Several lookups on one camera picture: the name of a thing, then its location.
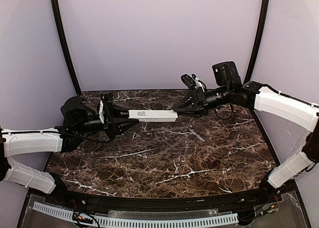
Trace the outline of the black right corner post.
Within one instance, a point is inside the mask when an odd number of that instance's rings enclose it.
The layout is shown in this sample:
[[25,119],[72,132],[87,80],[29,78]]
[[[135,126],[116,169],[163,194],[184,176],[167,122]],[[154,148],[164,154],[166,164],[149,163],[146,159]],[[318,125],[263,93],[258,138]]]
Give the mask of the black right corner post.
[[262,40],[262,36],[264,32],[268,6],[269,6],[269,0],[262,0],[255,40],[252,47],[252,52],[251,52],[248,68],[245,74],[244,83],[249,82],[252,78],[252,74],[255,68],[255,64],[257,61],[257,56],[258,56],[258,52],[259,52],[259,48],[260,48],[260,44],[261,44],[261,40]]

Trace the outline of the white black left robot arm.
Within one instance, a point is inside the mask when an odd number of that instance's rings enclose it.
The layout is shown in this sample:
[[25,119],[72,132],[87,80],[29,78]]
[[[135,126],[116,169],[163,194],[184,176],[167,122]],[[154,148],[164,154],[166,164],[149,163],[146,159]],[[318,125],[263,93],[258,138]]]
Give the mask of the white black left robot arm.
[[44,130],[0,131],[0,179],[33,188],[46,194],[62,194],[67,188],[62,179],[53,173],[41,172],[14,160],[15,155],[38,152],[71,152],[90,136],[104,132],[107,144],[116,136],[139,123],[130,118],[128,109],[115,105],[112,94],[101,95],[99,110],[95,112],[83,104],[79,96],[69,98],[60,109],[62,126]]

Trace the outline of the black front mounting rail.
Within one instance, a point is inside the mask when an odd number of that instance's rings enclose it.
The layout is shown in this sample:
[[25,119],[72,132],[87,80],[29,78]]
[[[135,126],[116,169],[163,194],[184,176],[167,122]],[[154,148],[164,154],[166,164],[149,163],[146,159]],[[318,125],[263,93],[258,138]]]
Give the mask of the black front mounting rail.
[[88,212],[144,211],[178,212],[217,208],[219,211],[246,212],[260,205],[256,191],[193,198],[122,198],[69,192],[61,204]]

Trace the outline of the white remote control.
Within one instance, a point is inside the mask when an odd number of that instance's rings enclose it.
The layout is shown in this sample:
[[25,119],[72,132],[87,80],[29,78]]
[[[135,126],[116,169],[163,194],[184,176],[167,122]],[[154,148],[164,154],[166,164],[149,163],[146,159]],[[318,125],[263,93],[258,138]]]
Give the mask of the white remote control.
[[175,122],[178,115],[173,110],[129,110],[129,118],[140,122]]

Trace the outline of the clear handled tester screwdriver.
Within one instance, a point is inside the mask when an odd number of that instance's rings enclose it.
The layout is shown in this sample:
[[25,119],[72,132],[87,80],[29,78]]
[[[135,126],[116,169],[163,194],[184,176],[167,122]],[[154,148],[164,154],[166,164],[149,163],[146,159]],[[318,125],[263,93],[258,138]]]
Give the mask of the clear handled tester screwdriver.
[[206,142],[204,138],[202,138],[199,134],[197,134],[193,129],[187,128],[191,134],[193,134],[199,141]]

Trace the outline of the black corner frame post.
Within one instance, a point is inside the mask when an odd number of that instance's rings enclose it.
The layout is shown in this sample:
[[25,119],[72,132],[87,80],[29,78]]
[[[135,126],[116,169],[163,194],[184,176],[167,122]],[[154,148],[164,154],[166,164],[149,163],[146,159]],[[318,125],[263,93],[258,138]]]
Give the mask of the black corner frame post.
[[55,25],[56,25],[56,29],[57,29],[57,33],[58,33],[58,38],[59,38],[60,46],[61,46],[62,53],[64,56],[64,60],[65,60],[66,66],[67,66],[67,70],[68,70],[73,88],[75,90],[75,93],[76,93],[76,95],[79,96],[82,94],[82,91],[80,88],[78,78],[76,76],[76,72],[74,69],[73,62],[72,62],[71,54],[69,51],[58,0],[51,0],[51,6],[52,6],[52,11],[53,11]]

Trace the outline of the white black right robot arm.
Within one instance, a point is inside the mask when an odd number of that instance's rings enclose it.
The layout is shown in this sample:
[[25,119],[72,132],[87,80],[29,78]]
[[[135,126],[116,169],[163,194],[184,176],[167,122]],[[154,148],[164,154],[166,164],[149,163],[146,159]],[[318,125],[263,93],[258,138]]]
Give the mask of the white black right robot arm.
[[186,96],[173,110],[181,116],[201,117],[221,105],[238,105],[269,113],[303,127],[309,132],[305,145],[266,176],[260,188],[276,190],[319,161],[319,106],[273,89],[267,84],[249,81],[242,84],[234,62],[212,66],[217,89],[208,90],[195,75],[184,74]]

